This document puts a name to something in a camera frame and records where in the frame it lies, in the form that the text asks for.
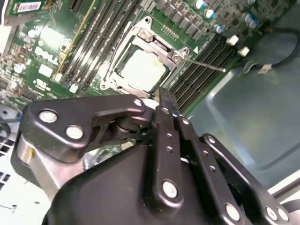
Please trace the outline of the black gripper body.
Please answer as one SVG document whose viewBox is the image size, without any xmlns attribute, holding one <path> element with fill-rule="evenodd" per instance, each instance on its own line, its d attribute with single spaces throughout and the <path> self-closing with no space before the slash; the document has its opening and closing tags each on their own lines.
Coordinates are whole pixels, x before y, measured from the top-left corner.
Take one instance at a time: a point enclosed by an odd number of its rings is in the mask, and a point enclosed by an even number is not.
<svg viewBox="0 0 300 225">
<path fill-rule="evenodd" d="M 184 202 L 170 218 L 151 211 L 149 183 L 153 147 L 136 146 L 69 180 L 56 194 L 44 225 L 208 225 L 191 166 L 181 162 Z"/>
</svg>

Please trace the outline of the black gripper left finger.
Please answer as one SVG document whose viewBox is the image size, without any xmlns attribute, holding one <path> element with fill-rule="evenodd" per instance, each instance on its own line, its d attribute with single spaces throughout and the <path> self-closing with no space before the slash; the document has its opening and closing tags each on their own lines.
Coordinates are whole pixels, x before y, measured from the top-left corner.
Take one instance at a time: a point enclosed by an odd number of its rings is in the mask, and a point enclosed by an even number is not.
<svg viewBox="0 0 300 225">
<path fill-rule="evenodd" d="M 159 91 L 158 101 L 125 94 L 29 103 L 16 153 L 52 203 L 64 184 L 86 170 L 132 147 L 153 147 L 146 203 L 151 211 L 179 211 L 180 138 L 166 92 Z"/>
</svg>

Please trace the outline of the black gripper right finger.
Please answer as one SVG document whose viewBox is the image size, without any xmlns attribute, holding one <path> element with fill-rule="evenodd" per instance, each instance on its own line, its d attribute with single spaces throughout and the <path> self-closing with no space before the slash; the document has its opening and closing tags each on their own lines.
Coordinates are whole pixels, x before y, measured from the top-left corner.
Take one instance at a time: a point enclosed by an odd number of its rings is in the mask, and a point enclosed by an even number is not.
<svg viewBox="0 0 300 225">
<path fill-rule="evenodd" d="M 180 115 L 176 96 L 166 92 L 183 155 L 190 161 L 201 203 L 211 225 L 290 225 L 284 207 L 214 136 L 198 136 Z"/>
</svg>

